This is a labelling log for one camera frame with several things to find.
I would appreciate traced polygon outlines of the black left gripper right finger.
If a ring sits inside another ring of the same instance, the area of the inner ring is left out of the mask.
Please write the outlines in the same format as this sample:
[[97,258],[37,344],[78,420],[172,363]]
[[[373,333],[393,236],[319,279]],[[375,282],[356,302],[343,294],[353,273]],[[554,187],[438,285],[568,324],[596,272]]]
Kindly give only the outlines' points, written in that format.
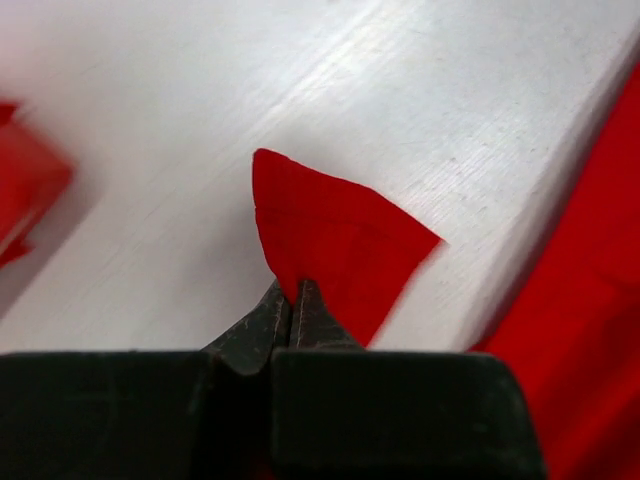
[[523,392],[487,354],[367,351],[298,288],[270,360],[279,479],[544,479]]

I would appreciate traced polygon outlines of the red trousers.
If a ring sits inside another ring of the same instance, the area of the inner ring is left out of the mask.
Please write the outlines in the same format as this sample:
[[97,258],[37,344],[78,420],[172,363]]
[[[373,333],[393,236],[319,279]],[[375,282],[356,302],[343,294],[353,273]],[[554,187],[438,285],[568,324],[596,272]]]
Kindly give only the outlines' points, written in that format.
[[[374,190],[260,149],[255,218],[284,295],[316,281],[368,344],[438,236]],[[555,479],[639,475],[639,77],[632,74],[526,283],[476,350],[504,360]]]

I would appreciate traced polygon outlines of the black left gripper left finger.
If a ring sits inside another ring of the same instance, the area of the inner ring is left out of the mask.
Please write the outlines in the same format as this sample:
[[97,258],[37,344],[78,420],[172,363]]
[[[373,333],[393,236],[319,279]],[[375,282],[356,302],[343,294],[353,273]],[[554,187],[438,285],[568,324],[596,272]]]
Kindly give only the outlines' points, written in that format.
[[203,349],[1,358],[5,479],[266,479],[278,285]]

